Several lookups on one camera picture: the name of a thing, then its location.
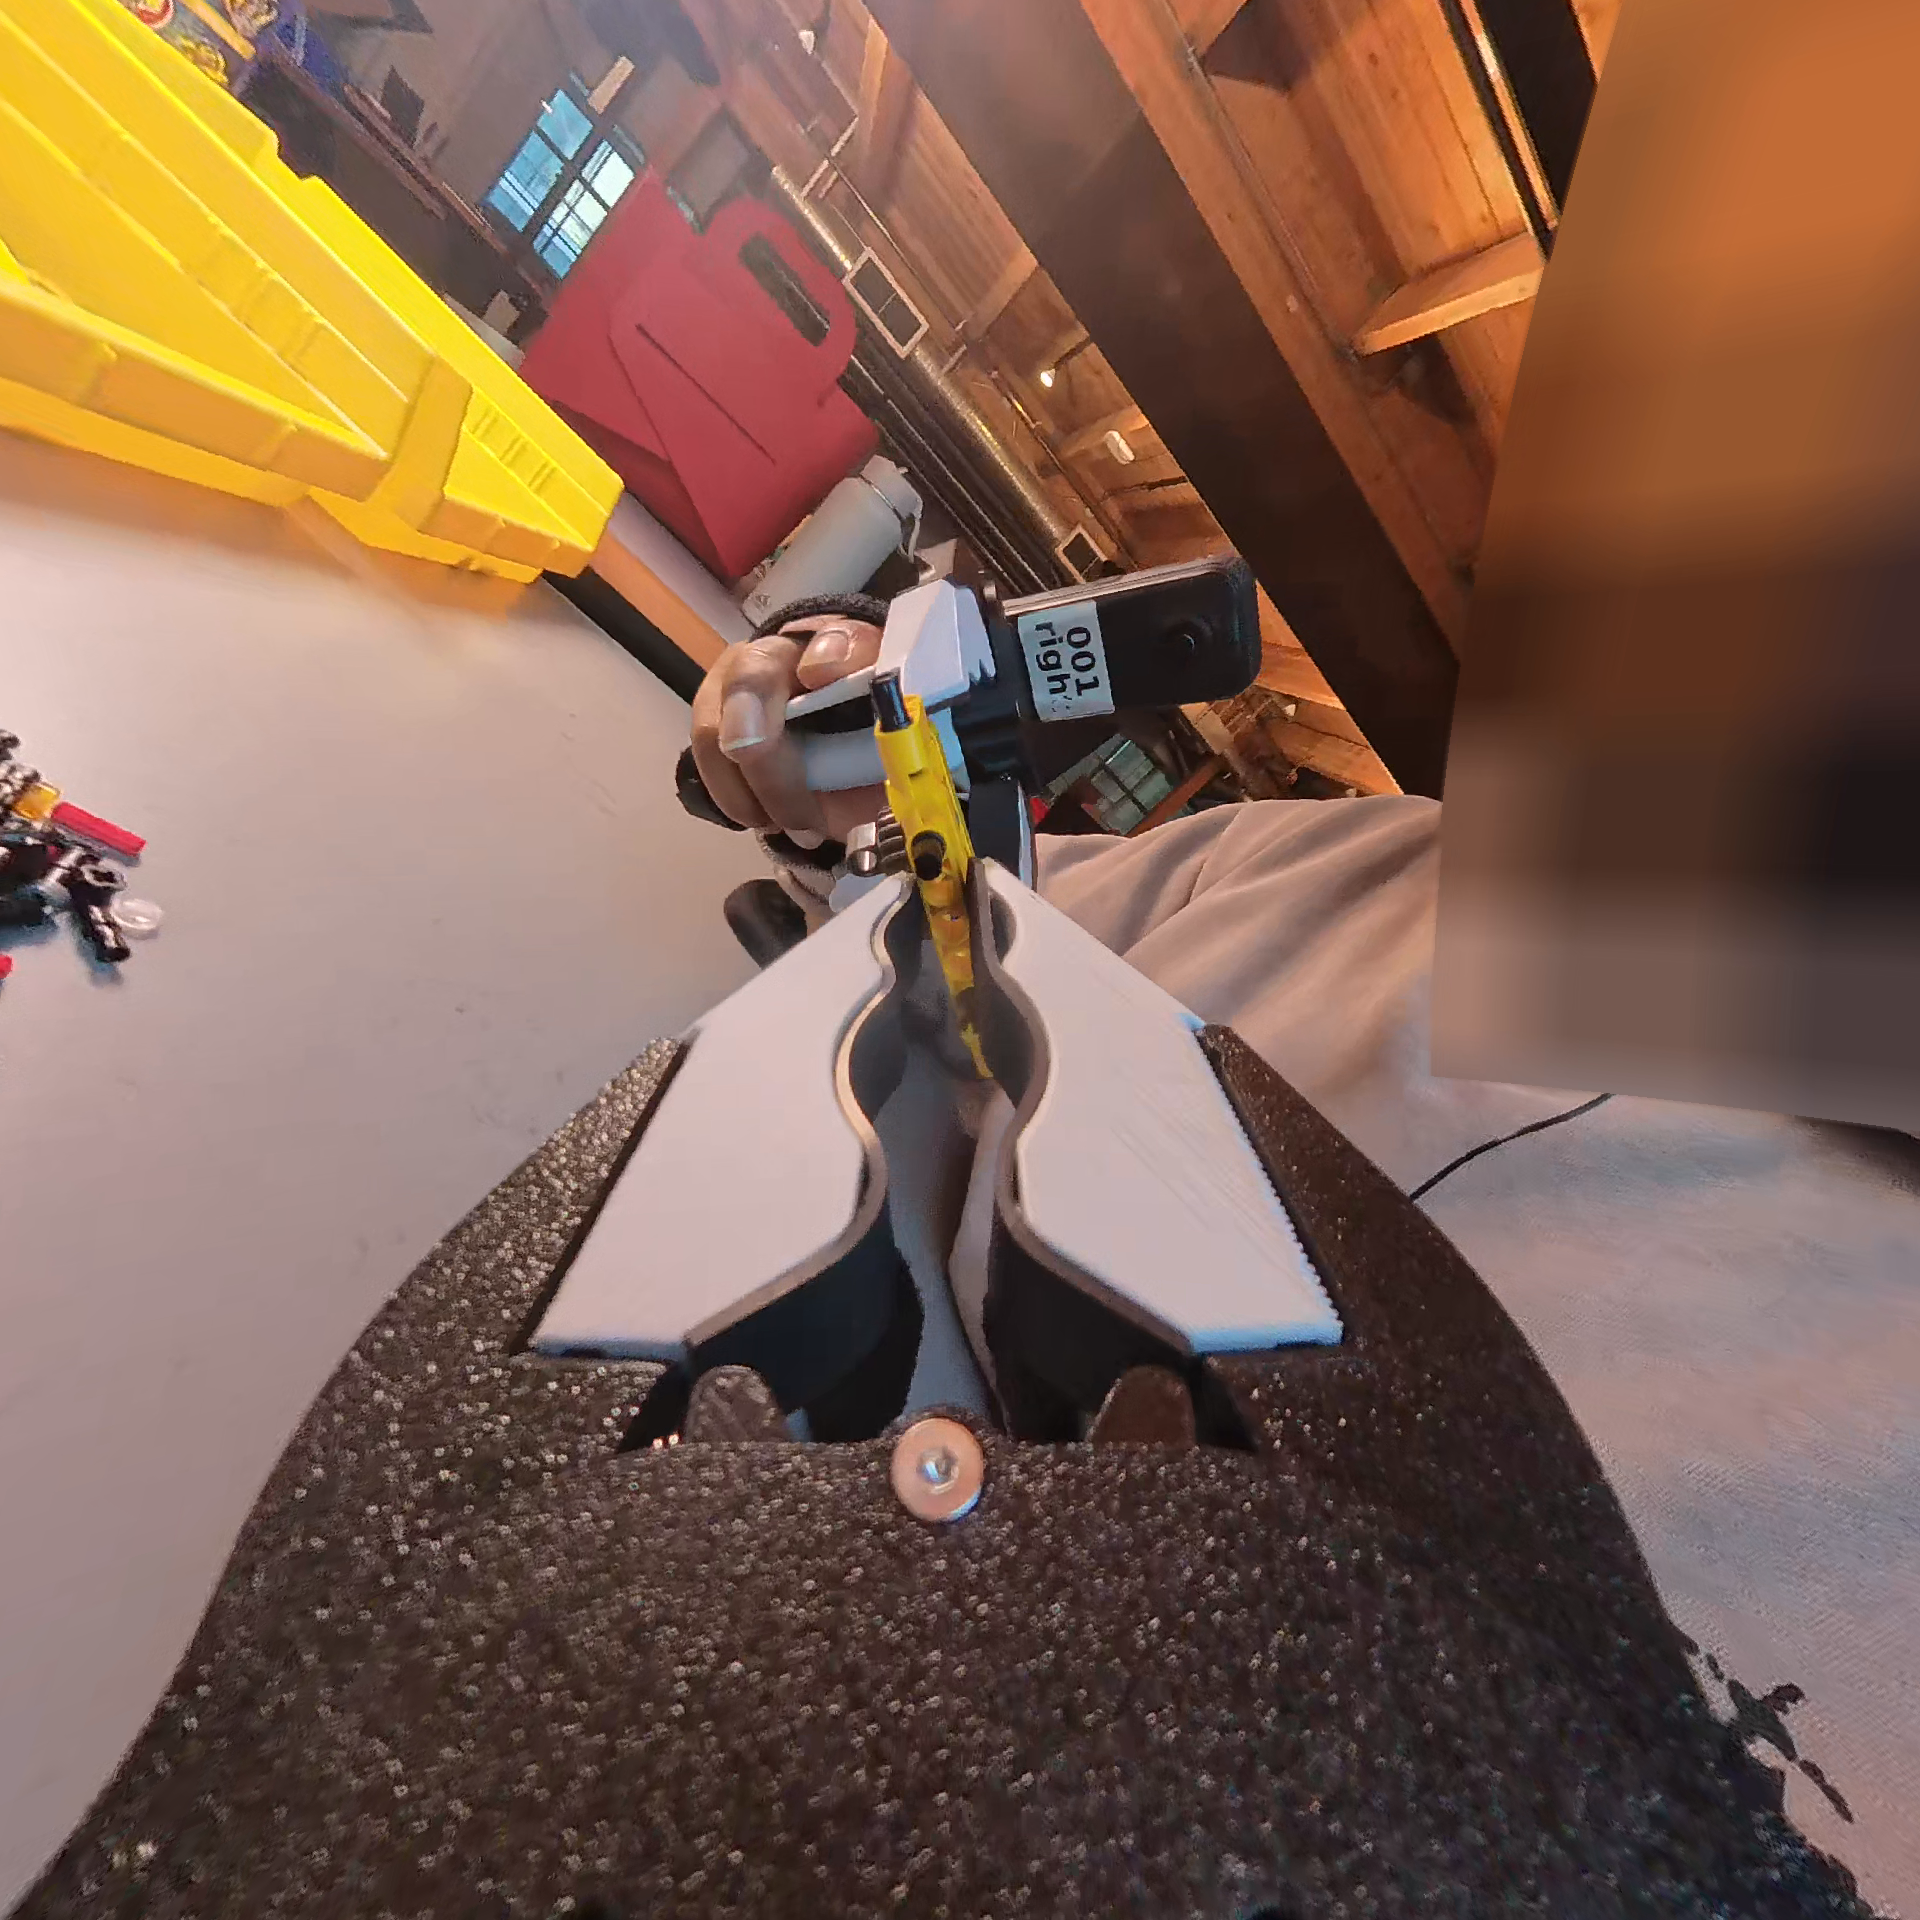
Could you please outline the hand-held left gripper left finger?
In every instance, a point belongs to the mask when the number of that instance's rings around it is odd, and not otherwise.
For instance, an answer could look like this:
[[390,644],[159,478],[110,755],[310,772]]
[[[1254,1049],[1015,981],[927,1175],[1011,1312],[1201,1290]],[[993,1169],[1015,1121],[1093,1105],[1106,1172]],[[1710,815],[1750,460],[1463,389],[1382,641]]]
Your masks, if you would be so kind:
[[817,1441],[903,1412],[924,1308],[878,1117],[924,912],[887,879],[703,1013],[528,1325],[548,1360],[752,1370]]

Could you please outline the person's beige hoodie torso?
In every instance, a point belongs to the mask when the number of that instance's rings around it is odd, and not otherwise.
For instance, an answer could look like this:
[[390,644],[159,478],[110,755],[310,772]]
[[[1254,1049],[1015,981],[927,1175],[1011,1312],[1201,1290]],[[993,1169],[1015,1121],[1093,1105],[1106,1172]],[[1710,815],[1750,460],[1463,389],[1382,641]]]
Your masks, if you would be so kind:
[[1570,1086],[1303,1089],[1451,1238],[1588,1434],[1787,1817],[1915,1915],[1907,1134]]

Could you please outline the red carrier bag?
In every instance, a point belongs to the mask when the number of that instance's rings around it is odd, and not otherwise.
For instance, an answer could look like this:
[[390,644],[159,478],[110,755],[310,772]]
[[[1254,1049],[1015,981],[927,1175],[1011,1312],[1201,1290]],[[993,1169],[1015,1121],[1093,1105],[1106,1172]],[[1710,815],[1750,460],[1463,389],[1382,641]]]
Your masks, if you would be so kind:
[[841,282],[753,195],[692,228],[644,174],[558,285],[519,376],[721,582],[875,453]]

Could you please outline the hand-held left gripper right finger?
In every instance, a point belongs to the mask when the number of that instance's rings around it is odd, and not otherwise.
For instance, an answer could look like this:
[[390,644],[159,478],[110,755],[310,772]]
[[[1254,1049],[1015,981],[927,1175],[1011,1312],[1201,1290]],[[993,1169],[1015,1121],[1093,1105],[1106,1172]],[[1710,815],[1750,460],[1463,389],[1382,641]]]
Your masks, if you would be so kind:
[[965,885],[983,1117],[977,1353],[997,1428],[1072,1443],[1136,1371],[1248,1446],[1223,1363],[1331,1356],[1342,1314],[1212,1031],[1006,868]]

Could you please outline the metal ventilation duct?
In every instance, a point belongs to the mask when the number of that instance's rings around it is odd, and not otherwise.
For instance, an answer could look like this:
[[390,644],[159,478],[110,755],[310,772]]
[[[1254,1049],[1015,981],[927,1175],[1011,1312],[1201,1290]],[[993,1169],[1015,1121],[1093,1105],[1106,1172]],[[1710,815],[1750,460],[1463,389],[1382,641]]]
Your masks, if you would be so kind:
[[1043,490],[972,394],[945,371],[929,325],[896,275],[870,247],[855,247],[830,212],[771,166],[765,201],[776,208],[852,304],[860,368],[852,392],[874,404],[881,440],[1018,590],[1078,579],[1070,548],[1083,534]]

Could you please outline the yellow storage bin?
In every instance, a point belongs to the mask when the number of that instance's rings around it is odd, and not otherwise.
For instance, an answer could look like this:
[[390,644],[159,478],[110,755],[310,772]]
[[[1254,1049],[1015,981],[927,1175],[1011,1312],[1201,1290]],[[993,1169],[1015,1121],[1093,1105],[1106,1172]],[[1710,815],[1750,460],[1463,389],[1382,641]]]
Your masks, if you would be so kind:
[[2,93],[7,299],[145,363],[66,392],[424,530],[472,386],[324,238],[273,131],[121,4],[3,4]]
[[328,329],[294,365],[382,461],[362,495],[324,492],[324,511],[420,562],[579,574],[612,519],[612,467],[329,185],[291,174],[276,194],[310,238],[294,282]]

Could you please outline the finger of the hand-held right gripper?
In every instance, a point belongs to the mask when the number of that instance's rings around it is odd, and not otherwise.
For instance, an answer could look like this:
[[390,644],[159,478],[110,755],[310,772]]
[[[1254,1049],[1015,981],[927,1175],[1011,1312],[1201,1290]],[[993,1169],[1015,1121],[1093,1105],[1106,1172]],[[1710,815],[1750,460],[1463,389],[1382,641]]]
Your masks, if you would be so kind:
[[920,703],[958,735],[1000,720],[995,648],[981,595],[954,579],[906,588],[887,606],[874,662],[875,713],[900,717]]
[[1021,780],[972,780],[967,836],[972,862],[997,863],[1021,888],[1037,888],[1032,794]]

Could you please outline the yellow gear block assembly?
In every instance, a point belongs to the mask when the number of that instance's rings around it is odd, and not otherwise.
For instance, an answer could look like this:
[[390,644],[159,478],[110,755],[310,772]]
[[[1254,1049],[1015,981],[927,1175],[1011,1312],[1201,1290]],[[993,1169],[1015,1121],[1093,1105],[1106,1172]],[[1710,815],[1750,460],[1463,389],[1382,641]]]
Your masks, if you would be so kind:
[[991,1069],[981,1043],[969,894],[976,851],[965,812],[934,720],[903,690],[900,668],[875,671],[871,708],[885,805],[848,834],[848,868],[858,877],[885,872],[913,879],[958,1040],[986,1081]]

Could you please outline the paned window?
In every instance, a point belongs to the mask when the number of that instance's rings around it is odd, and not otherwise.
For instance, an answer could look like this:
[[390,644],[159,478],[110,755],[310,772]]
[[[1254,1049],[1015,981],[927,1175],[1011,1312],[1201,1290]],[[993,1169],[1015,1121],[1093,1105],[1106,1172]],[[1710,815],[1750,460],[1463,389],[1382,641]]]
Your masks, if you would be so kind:
[[558,83],[480,201],[480,214],[559,282],[645,172],[639,142],[593,108],[578,78]]

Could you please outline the white water bottle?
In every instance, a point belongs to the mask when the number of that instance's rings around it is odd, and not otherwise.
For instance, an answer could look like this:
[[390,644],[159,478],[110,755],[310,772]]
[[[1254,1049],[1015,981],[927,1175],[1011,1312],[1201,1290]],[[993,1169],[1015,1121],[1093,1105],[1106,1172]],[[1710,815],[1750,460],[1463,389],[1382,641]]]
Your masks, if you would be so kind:
[[739,612],[750,622],[832,593],[855,593],[889,556],[912,559],[921,493],[891,460],[874,453],[839,478],[761,565]]

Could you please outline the pile of small building pieces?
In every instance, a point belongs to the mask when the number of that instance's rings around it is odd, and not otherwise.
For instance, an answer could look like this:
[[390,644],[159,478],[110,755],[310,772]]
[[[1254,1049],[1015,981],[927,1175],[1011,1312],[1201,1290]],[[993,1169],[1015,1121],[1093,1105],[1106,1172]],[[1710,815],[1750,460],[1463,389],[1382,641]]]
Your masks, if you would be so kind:
[[16,959],[13,938],[68,926],[94,968],[124,968],[135,940],[111,917],[145,838],[70,802],[22,755],[16,731],[2,729],[2,977]]

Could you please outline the person's right hand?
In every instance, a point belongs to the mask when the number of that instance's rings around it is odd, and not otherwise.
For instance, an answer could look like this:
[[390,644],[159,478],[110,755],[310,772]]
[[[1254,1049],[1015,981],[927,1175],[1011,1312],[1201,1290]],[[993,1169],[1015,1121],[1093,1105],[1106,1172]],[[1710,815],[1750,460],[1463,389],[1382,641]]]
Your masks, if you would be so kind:
[[811,789],[804,753],[786,735],[791,699],[871,665],[879,645],[881,628],[852,613],[800,615],[727,648],[703,675],[687,744],[707,796],[735,825],[817,847],[844,842],[885,807],[881,783]]

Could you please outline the person's right forearm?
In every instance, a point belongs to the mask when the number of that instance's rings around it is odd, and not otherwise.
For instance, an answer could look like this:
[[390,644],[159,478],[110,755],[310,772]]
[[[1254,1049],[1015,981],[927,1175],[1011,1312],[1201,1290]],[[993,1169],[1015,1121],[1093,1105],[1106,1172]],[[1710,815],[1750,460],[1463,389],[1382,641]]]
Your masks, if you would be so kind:
[[1034,839],[1037,894],[1295,1088],[1429,1079],[1442,805],[1217,805],[1137,836]]

